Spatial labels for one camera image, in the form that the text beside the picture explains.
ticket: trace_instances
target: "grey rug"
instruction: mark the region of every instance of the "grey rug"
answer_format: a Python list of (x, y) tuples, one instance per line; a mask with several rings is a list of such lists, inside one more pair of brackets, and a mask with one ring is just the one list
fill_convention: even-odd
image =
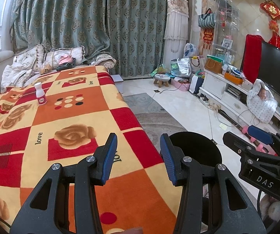
[(124, 97), (125, 102), (136, 115), (139, 123), (149, 136), (158, 152), (160, 138), (163, 133), (186, 131), (181, 124), (175, 120), (165, 109), (152, 99), (148, 94), (141, 93)]

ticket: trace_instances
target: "tote bag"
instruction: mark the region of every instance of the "tote bag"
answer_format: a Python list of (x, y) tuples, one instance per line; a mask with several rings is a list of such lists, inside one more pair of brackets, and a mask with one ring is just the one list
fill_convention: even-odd
[(198, 26), (203, 29), (214, 29), (216, 22), (216, 14), (212, 13), (209, 8), (205, 14), (198, 16)]

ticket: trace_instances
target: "picture frame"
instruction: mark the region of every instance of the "picture frame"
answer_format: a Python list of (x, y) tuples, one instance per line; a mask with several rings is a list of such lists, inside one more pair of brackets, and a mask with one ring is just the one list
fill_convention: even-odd
[(231, 49), (233, 40), (223, 39), (222, 46), (226, 49)]

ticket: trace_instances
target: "metal screw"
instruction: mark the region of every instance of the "metal screw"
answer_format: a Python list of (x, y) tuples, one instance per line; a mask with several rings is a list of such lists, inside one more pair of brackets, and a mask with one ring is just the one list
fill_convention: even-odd
[(54, 163), (52, 166), (51, 166), (51, 169), (53, 170), (57, 170), (60, 168), (60, 164), (59, 163)]
[(86, 161), (87, 162), (93, 162), (95, 160), (95, 157), (94, 156), (88, 156), (86, 157)]
[(183, 157), (183, 161), (184, 162), (192, 162), (192, 158), (191, 157)]
[(218, 169), (219, 169), (219, 170), (224, 171), (226, 168), (227, 168), (227, 167), (226, 167), (224, 164), (222, 164), (222, 163), (218, 164)]

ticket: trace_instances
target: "red label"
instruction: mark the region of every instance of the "red label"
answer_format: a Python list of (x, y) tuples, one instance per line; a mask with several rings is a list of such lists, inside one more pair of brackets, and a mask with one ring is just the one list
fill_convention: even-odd
[(37, 98), (37, 101), (38, 101), (38, 103), (39, 103), (40, 105), (46, 104), (46, 103), (47, 103), (46, 95), (41, 96), (41, 97), (38, 97), (38, 98)]

